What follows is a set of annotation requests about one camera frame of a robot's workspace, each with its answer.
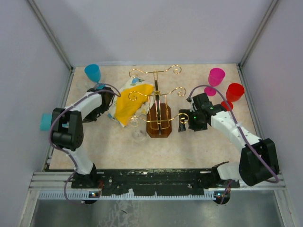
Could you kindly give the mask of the blue front wine glass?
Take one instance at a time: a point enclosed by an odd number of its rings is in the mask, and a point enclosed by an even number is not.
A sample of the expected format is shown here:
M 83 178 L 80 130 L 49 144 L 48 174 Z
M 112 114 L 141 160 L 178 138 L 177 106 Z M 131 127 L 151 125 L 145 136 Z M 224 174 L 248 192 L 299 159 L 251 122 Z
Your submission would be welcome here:
M 94 83 L 92 84 L 87 84 L 87 88 L 96 88 L 96 89 L 103 89 L 104 84 L 100 82 L 101 80 L 101 71 L 98 65 L 96 64 L 90 64 L 85 67 L 84 72 L 87 76 L 87 78 Z

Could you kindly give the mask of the blue wine glass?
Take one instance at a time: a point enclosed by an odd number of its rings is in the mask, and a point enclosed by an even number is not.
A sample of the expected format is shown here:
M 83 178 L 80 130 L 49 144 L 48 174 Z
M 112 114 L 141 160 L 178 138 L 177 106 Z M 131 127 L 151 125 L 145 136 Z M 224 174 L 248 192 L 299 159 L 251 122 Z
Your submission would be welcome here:
M 94 83 L 92 84 L 87 84 L 87 88 L 96 88 L 96 89 L 103 89 L 104 84 L 100 82 L 101 80 L 101 71 L 98 65 L 96 64 L 90 64 L 85 67 L 84 72 L 87 76 L 87 78 Z
M 52 115 L 50 113 L 43 113 L 40 121 L 40 130 L 48 131 L 50 130 L 52 122 Z

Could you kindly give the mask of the clear wine glass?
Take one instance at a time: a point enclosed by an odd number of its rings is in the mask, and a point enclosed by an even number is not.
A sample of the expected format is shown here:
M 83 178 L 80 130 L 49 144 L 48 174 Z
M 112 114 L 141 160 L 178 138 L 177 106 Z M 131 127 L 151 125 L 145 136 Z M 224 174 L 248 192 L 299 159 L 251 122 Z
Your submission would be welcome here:
M 134 116 L 130 119 L 130 126 L 132 127 L 132 138 L 135 142 L 142 142 L 146 139 L 147 134 L 144 121 Z
M 91 89 L 92 87 L 94 87 L 94 83 L 90 80 L 84 80 L 81 79 L 79 81 L 76 82 L 76 89 L 80 92 L 80 93 L 86 93 L 87 90 Z

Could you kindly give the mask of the magenta wine glass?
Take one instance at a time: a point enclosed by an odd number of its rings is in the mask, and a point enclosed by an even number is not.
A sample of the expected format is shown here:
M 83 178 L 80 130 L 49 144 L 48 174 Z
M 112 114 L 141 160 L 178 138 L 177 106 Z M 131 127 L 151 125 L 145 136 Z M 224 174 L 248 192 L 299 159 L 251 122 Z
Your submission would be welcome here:
M 225 78 L 225 71 L 223 69 L 213 68 L 209 72 L 209 77 L 208 77 L 209 85 L 212 87 L 216 87 L 221 84 L 224 78 Z M 208 96 L 214 96 L 216 94 L 216 91 L 210 87 L 206 87 L 204 89 L 204 92 Z

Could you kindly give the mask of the red wine glass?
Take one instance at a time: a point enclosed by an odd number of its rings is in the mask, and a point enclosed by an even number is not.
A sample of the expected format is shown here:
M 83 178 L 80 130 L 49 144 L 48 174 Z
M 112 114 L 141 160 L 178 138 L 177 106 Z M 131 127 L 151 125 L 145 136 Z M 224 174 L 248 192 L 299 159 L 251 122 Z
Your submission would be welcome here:
M 226 101 L 222 101 L 221 105 L 227 110 L 230 111 L 233 109 L 233 103 L 238 101 L 244 94 L 245 89 L 244 87 L 239 83 L 231 83 L 228 86 L 228 89 L 226 91 Z

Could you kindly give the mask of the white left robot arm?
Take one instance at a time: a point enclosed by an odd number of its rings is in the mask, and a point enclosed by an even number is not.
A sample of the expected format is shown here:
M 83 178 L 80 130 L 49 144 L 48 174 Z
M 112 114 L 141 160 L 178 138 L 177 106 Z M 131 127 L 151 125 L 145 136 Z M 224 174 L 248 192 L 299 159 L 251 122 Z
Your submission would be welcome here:
M 65 108 L 55 108 L 52 112 L 49 143 L 70 157 L 75 173 L 82 175 L 82 183 L 89 188 L 98 184 L 98 175 L 93 173 L 95 166 L 83 146 L 83 124 L 96 121 L 118 95 L 108 86 L 91 88 L 78 101 Z

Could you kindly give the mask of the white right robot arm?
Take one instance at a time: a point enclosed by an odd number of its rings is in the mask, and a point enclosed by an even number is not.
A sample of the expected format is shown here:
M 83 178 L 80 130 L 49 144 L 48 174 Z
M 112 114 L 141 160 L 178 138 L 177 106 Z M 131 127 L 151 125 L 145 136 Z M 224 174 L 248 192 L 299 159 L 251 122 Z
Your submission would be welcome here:
M 221 132 L 240 152 L 239 162 L 224 162 L 215 166 L 212 183 L 223 187 L 228 180 L 242 180 L 254 186 L 274 178 L 280 172 L 273 140 L 262 139 L 241 126 L 231 112 L 221 104 L 212 104 L 206 93 L 188 98 L 190 109 L 180 109 L 179 132 L 207 130 L 209 126 Z

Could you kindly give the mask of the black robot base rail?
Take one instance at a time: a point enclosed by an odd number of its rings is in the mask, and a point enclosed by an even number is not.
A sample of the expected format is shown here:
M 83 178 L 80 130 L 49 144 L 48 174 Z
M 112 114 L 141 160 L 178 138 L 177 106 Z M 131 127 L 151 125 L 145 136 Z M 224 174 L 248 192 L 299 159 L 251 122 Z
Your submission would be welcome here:
M 93 189 L 93 197 L 120 196 L 130 191 L 135 196 L 202 196 L 206 189 L 226 186 L 239 188 L 238 180 L 222 180 L 217 167 L 190 169 L 96 169 L 88 175 L 76 173 L 73 189 Z

